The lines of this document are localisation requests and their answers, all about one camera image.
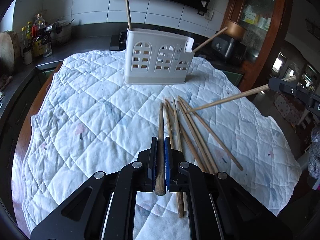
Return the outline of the dark-ended wooden chopstick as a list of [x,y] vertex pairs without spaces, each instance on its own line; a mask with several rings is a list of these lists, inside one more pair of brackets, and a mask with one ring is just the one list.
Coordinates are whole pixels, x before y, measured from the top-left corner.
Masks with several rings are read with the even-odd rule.
[[159,108],[155,194],[158,196],[165,195],[163,103],[160,104]]

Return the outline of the white quilted cloth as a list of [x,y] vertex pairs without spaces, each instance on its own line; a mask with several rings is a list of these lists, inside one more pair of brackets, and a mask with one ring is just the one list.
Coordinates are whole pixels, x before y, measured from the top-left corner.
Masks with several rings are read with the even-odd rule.
[[[23,160],[22,212],[32,233],[95,172],[111,174],[138,159],[158,133],[160,104],[178,96],[197,107],[238,94],[227,76],[195,57],[185,83],[129,85],[123,51],[93,50],[64,59],[30,119]],[[240,98],[197,114],[244,168],[240,171],[193,115],[219,171],[229,174],[279,220],[301,175],[276,121]]]

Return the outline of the copper coloured pot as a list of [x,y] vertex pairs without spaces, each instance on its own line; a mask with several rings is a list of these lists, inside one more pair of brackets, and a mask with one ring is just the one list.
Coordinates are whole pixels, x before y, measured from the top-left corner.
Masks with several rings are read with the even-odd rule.
[[223,24],[223,27],[227,27],[227,29],[224,31],[226,35],[238,41],[243,40],[247,31],[244,27],[231,20],[226,20]]

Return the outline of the wooden glass cabinet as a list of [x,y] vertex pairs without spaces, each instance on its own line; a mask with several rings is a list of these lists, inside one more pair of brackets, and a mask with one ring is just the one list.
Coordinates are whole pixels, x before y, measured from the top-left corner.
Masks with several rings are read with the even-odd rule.
[[246,29],[246,46],[238,87],[244,92],[267,82],[284,42],[292,0],[229,0],[224,20]]

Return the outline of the white plastic utensil holder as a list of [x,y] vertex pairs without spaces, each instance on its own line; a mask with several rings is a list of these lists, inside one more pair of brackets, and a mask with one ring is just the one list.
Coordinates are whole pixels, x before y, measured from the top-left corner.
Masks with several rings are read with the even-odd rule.
[[184,83],[192,59],[194,39],[150,29],[127,31],[124,80],[128,84]]

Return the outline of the steel pressure cooker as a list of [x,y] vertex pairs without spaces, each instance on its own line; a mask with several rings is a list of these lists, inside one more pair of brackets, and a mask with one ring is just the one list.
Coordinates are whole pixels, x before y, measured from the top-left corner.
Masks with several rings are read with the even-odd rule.
[[73,21],[56,20],[46,28],[46,31],[50,34],[50,38],[54,42],[66,42],[71,38],[72,22]]

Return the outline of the group of condiment bottles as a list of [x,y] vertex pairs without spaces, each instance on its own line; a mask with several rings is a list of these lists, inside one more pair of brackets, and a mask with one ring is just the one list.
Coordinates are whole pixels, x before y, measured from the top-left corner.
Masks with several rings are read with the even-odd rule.
[[51,45],[52,26],[37,14],[33,22],[29,21],[21,31],[21,52],[23,63],[29,65],[33,59],[49,57],[52,55]]

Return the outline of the round wooden cutting board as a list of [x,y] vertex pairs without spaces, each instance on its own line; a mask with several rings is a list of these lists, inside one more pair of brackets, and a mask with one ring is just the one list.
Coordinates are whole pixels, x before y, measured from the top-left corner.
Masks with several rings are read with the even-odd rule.
[[1,64],[8,72],[13,73],[21,55],[18,34],[11,30],[1,32],[0,35]]

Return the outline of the wall power socket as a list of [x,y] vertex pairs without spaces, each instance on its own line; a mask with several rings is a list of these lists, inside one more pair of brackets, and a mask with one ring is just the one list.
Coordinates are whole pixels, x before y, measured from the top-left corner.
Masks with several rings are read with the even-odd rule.
[[204,14],[204,18],[208,21],[211,21],[213,18],[214,12],[212,10],[207,10],[207,12]]

